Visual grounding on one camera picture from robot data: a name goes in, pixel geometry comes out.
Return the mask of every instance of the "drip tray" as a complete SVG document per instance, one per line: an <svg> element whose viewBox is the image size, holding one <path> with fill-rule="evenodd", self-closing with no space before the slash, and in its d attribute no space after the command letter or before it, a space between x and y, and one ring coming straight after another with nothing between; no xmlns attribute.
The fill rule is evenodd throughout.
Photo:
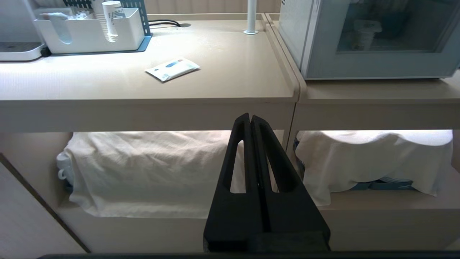
<svg viewBox="0 0 460 259"><path fill-rule="evenodd" d="M0 42L0 61L28 61L41 56L41 42Z"/></svg>
<svg viewBox="0 0 460 259"><path fill-rule="evenodd" d="M26 52L41 46L41 42L0 42L0 52Z"/></svg>

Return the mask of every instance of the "black cable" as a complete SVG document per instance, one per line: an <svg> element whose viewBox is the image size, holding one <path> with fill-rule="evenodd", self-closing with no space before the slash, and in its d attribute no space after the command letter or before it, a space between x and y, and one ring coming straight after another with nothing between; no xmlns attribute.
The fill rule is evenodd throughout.
<svg viewBox="0 0 460 259"><path fill-rule="evenodd" d="M169 24L169 25L174 25L174 26L180 27L180 24L175 24L175 23L170 23L170 22L162 22L162 23L149 24L149 26L164 25L164 24Z"/></svg>
<svg viewBox="0 0 460 259"><path fill-rule="evenodd" d="M170 19L158 19L158 20L149 20L149 25L162 25L162 24L170 24L170 25L175 25L177 27L180 27L180 23L178 23L177 21L174 21L174 20L170 20Z"/></svg>

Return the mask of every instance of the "white organizer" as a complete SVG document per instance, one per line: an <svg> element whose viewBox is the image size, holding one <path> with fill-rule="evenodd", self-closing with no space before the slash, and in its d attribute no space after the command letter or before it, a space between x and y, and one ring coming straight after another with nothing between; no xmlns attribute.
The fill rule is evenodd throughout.
<svg viewBox="0 0 460 259"><path fill-rule="evenodd" d="M51 21L35 20L47 46L53 54L88 53L136 50L144 39L144 29L138 8L124 8L126 18L115 18L118 33L115 42L108 41L97 19L65 20L72 41L64 43L59 38Z"/></svg>

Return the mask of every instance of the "white cup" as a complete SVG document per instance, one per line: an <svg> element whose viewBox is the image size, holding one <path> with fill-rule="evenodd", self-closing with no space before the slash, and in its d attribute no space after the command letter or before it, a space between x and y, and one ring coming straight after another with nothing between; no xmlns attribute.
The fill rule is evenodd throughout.
<svg viewBox="0 0 460 259"><path fill-rule="evenodd" d="M70 185L74 185L74 171L72 169L72 162L65 152L61 152L56 157L57 167L60 169L57 176L59 179L67 181Z"/></svg>
<svg viewBox="0 0 460 259"><path fill-rule="evenodd" d="M114 26L114 18L125 18L125 12L121 6L120 1L107 1L102 3L104 9L105 20L107 21L107 28L109 35L118 35Z"/></svg>

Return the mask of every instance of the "white cloth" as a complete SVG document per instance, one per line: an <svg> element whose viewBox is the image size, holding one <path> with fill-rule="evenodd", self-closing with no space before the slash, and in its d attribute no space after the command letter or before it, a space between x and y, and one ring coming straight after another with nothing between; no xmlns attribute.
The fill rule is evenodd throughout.
<svg viewBox="0 0 460 259"><path fill-rule="evenodd" d="M301 131L297 138L304 185L317 206L330 205L331 192L383 177L411 180L436 196L453 149L451 130Z"/></svg>
<svg viewBox="0 0 460 259"><path fill-rule="evenodd" d="M70 201L98 217L206 218L230 131L74 133ZM232 192L244 192L242 146Z"/></svg>

